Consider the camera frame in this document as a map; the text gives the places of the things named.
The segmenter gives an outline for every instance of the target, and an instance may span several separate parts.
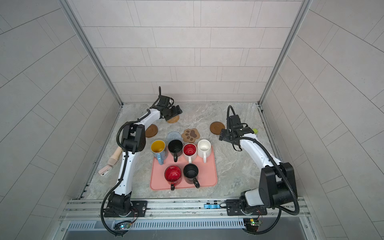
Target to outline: mug handle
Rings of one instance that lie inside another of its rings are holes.
[[[164,160],[161,159],[161,154],[160,154],[160,153],[157,154],[157,160],[159,161],[159,164],[160,164],[160,165],[163,165],[163,164],[164,164]]]
[[[193,184],[195,185],[196,188],[200,188],[200,183],[197,181],[197,178],[193,178]]]

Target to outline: silicone mat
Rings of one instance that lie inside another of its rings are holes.
[[[199,156],[197,156],[196,159],[192,161],[192,163],[199,168],[197,180],[200,183],[200,187],[212,187],[217,184],[216,163],[213,146],[212,154],[207,157],[207,163],[204,163],[203,159]],[[152,190],[170,190],[170,184],[164,177],[165,170],[171,165],[177,165],[181,169],[181,173],[183,173],[183,168],[187,164],[188,160],[186,160],[183,155],[178,158],[177,162],[174,162],[173,155],[169,151],[168,157],[164,160],[163,165],[160,165],[158,160],[153,158],[151,182],[149,184],[150,188]],[[185,181],[184,175],[182,175],[182,180],[175,186],[175,189],[189,187],[196,188],[195,185],[187,183]]]

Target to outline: coaster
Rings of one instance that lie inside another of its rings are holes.
[[[211,123],[211,126],[209,126],[209,130],[215,135],[220,135],[221,129],[223,128],[225,129],[225,126],[221,122],[213,122]]]

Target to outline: beige handle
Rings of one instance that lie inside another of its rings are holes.
[[[116,151],[108,159],[108,164],[111,165],[111,166],[115,165],[118,162],[119,156],[120,156],[121,153],[122,153],[121,147],[117,147]]]

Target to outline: wicker coaster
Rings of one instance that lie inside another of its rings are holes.
[[[225,126],[221,122],[213,122],[211,123],[211,126],[209,126],[209,130],[216,135],[220,135],[221,129],[223,128],[225,129]]]
[[[145,137],[153,137],[157,134],[158,128],[156,125],[152,124],[150,125],[147,130],[145,130]]]

